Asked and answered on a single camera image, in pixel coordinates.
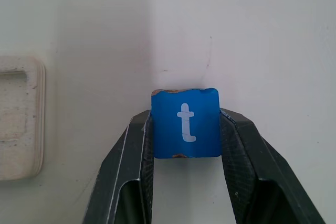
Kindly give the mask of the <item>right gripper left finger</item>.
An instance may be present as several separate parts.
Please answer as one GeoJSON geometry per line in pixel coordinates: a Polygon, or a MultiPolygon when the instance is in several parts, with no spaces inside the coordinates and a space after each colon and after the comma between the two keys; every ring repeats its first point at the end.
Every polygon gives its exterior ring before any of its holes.
{"type": "Polygon", "coordinates": [[[103,160],[82,224],[152,224],[153,120],[132,117],[103,160]]]}

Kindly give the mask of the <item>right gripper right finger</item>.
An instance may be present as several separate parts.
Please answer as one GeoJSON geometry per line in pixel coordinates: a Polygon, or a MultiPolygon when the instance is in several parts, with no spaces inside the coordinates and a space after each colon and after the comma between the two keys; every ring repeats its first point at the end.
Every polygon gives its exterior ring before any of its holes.
{"type": "Polygon", "coordinates": [[[288,162],[242,114],[221,109],[222,163],[237,224],[326,224],[288,162]]]}

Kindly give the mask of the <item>blue t letter block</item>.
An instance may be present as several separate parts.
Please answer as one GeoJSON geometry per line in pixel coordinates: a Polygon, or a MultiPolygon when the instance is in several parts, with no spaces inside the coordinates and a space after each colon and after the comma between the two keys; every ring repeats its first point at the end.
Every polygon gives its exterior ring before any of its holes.
{"type": "Polygon", "coordinates": [[[155,158],[221,156],[216,89],[155,90],[151,116],[155,158]]]}

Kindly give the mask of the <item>wooden letter tray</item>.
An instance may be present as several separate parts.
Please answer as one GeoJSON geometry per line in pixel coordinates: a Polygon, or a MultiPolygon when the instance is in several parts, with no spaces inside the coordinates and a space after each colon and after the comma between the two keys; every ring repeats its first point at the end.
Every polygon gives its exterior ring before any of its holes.
{"type": "Polygon", "coordinates": [[[44,155],[45,66],[0,56],[0,182],[33,177],[44,155]]]}

